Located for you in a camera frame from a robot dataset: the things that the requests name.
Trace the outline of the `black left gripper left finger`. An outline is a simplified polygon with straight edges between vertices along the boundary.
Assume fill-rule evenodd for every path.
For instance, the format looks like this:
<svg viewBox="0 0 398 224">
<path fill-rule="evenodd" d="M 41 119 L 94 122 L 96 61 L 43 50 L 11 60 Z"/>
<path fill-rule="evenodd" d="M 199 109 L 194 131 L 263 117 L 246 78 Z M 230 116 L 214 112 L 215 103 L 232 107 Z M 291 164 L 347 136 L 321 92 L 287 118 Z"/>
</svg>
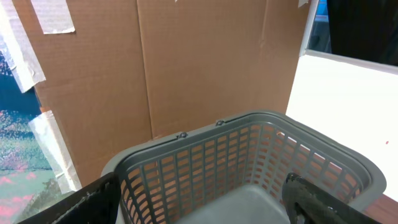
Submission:
<svg viewBox="0 0 398 224">
<path fill-rule="evenodd" d="M 110 172 L 22 224 L 115 224 L 121 199 L 119 177 Z"/>
</svg>

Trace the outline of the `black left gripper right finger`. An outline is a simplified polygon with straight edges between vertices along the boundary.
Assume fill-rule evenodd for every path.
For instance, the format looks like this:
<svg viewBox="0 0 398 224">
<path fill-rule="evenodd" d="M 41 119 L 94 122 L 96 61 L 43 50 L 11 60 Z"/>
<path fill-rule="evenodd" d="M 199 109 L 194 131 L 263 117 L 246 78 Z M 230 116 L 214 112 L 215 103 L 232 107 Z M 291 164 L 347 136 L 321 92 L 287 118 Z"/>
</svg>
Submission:
<svg viewBox="0 0 398 224">
<path fill-rule="evenodd" d="M 293 172 L 282 200 L 291 224 L 380 224 Z"/>
</svg>

